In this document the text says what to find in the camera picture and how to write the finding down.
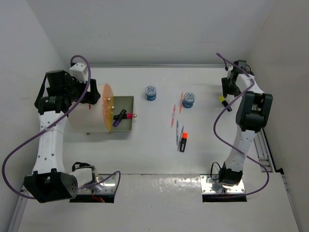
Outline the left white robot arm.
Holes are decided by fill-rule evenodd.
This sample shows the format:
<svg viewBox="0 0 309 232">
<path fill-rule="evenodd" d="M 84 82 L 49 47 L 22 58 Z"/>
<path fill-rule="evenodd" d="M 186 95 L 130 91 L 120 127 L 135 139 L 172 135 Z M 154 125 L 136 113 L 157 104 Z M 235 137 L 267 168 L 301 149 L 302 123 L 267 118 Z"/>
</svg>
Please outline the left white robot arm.
<svg viewBox="0 0 309 232">
<path fill-rule="evenodd" d="M 24 186 L 40 203 L 74 199 L 79 188 L 94 181 L 94 166 L 79 163 L 66 173 L 63 165 L 63 134 L 72 103 L 94 105 L 100 98 L 96 81 L 87 74 L 87 68 L 47 72 L 43 82 L 49 87 L 42 84 L 35 101 L 43 134 L 32 175 L 24 178 Z"/>
</svg>

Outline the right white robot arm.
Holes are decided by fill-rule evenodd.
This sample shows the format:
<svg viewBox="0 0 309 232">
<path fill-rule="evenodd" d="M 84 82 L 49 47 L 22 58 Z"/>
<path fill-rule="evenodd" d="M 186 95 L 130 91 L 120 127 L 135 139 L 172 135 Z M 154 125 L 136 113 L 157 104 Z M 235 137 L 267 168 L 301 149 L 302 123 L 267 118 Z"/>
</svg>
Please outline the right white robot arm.
<svg viewBox="0 0 309 232">
<path fill-rule="evenodd" d="M 261 90 L 254 73 L 247 70 L 246 61 L 237 60 L 233 68 L 226 67 L 226 70 L 228 76 L 221 79 L 223 97 L 241 97 L 241 102 L 236 113 L 236 137 L 228 158 L 219 170 L 219 182 L 223 186 L 237 186 L 242 179 L 251 143 L 268 122 L 273 95 Z"/>
</svg>

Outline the yellow highlighter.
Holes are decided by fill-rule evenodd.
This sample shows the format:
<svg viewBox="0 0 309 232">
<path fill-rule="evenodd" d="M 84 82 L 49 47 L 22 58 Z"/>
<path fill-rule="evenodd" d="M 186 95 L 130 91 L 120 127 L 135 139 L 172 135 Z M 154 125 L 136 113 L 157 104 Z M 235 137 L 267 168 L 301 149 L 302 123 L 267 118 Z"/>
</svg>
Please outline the yellow highlighter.
<svg viewBox="0 0 309 232">
<path fill-rule="evenodd" d="M 223 105 L 224 107 L 227 107 L 227 106 L 228 106 L 228 102 L 225 100 L 225 97 L 224 97 L 224 96 L 220 96 L 220 97 L 219 97 L 219 100 L 220 100 L 220 102 L 222 103 L 222 105 Z M 227 108 L 227 111 L 228 111 L 228 112 L 231 112 L 231 111 L 232 111 L 231 107 L 228 107 L 228 108 Z"/>
</svg>

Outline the round drawer cabinet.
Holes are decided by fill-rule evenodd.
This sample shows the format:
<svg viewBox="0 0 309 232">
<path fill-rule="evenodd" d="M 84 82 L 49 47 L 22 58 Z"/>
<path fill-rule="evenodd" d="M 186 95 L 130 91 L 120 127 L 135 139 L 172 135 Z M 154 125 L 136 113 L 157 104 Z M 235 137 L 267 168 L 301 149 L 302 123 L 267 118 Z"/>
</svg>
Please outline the round drawer cabinet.
<svg viewBox="0 0 309 232">
<path fill-rule="evenodd" d="M 97 85 L 100 98 L 96 104 L 79 104 L 68 117 L 71 128 L 80 133 L 112 131 L 114 95 L 109 84 Z"/>
</svg>

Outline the pink highlighter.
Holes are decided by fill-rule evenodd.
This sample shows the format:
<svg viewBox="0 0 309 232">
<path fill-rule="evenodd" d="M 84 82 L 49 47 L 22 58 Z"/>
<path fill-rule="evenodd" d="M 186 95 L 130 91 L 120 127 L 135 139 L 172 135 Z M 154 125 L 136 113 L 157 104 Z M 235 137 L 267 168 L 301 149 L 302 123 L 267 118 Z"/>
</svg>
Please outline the pink highlighter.
<svg viewBox="0 0 309 232">
<path fill-rule="evenodd" d="M 124 115 L 122 116 L 122 119 L 132 119 L 133 116 L 134 116 L 134 115 L 133 115 L 132 113 L 130 113 L 130 114 L 124 114 Z M 114 120 L 118 120 L 118 118 L 119 118 L 119 115 L 113 116 L 113 119 L 114 119 Z"/>
</svg>

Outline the purple highlighter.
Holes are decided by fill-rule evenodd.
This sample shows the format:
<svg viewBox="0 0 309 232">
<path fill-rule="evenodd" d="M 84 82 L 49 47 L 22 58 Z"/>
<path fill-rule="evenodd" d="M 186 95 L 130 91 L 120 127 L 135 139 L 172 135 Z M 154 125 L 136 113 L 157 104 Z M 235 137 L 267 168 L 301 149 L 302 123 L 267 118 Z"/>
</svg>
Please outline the purple highlighter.
<svg viewBox="0 0 309 232">
<path fill-rule="evenodd" d="M 113 126 L 114 127 L 118 127 L 118 125 L 120 124 L 120 122 L 123 119 L 127 119 L 127 114 L 126 114 L 126 110 L 123 109 L 120 114 L 113 116 L 114 122 L 113 122 Z"/>
</svg>

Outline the beige drawer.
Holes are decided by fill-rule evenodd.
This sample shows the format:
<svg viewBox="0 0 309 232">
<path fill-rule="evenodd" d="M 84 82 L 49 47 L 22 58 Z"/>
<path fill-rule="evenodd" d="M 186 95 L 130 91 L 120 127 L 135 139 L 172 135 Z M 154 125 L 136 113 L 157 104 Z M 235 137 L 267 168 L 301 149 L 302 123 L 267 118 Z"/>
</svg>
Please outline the beige drawer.
<svg viewBox="0 0 309 232">
<path fill-rule="evenodd" d="M 111 110 L 111 130 L 115 131 L 131 131 L 133 126 L 133 119 L 136 117 L 134 114 L 134 96 L 114 96 L 114 102 Z M 134 116 L 132 119 L 123 119 L 118 127 L 113 126 L 113 116 L 120 114 L 125 109 L 127 114 L 132 113 Z"/>
</svg>

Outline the orange highlighter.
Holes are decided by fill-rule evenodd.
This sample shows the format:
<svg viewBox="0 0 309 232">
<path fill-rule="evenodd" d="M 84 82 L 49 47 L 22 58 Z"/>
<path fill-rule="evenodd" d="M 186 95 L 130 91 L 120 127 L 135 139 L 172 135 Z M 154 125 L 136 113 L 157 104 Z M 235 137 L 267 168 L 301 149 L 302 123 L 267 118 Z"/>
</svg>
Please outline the orange highlighter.
<svg viewBox="0 0 309 232">
<path fill-rule="evenodd" d="M 188 137 L 188 133 L 183 132 L 182 133 L 182 138 L 180 140 L 180 145 L 179 145 L 179 151 L 180 152 L 184 152 L 185 151 L 187 137 Z"/>
</svg>

